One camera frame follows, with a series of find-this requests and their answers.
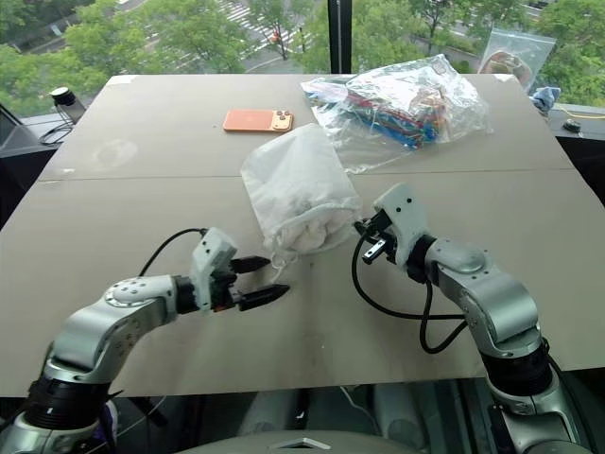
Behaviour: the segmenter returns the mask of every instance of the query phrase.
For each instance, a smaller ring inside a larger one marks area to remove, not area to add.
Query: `blue cloth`
[[[537,89],[529,99],[531,99],[533,105],[536,106],[540,112],[548,114],[548,111],[553,108],[560,95],[561,88],[559,87],[542,87]]]

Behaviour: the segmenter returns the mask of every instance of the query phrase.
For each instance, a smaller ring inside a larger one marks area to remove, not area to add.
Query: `glass window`
[[[556,40],[544,66],[535,49],[513,48],[499,71],[540,61],[525,73],[535,79],[529,91],[559,86],[561,102],[605,106],[603,0],[353,0],[352,69],[443,53],[460,73],[475,73],[494,28]]]
[[[53,113],[48,93],[59,86],[87,104],[120,74],[300,73],[328,39],[317,0],[2,0],[0,9],[0,102],[20,116]],[[324,71],[327,45],[321,58]]]

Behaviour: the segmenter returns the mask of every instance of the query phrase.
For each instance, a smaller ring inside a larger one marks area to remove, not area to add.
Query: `crosswalk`
[[[261,43],[254,48],[254,52],[264,49],[268,45],[270,45],[269,38],[273,35],[273,28],[268,26],[257,26],[251,22],[250,15],[250,7],[234,1],[229,0],[217,0],[218,10],[223,14],[227,15],[227,19],[229,21],[237,23],[242,28],[246,30],[252,31],[261,35],[263,38]],[[282,40],[284,41],[284,47],[288,47],[290,42],[290,31],[289,30],[281,30],[282,31]]]

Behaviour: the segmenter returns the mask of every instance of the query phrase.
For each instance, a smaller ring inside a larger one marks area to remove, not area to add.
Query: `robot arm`
[[[70,316],[0,452],[70,452],[94,432],[112,381],[146,333],[179,314],[233,306],[247,310],[287,292],[289,287],[283,285],[251,293],[235,290],[238,273],[269,263],[256,256],[233,259],[235,252],[232,241],[212,228],[193,252],[189,276],[139,276],[117,282],[96,303]]]
[[[431,236],[408,185],[393,186],[374,208],[376,215],[356,226],[373,243],[364,262],[385,253],[410,278],[431,282],[460,307],[497,403],[494,436],[509,435],[519,453],[548,440],[579,443],[526,288],[498,269],[487,250]]]

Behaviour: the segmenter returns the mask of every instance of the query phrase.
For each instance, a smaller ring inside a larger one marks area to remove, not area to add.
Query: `plastic bag with colorful items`
[[[443,55],[302,88],[345,169],[359,173],[431,143],[489,131],[489,107]]]

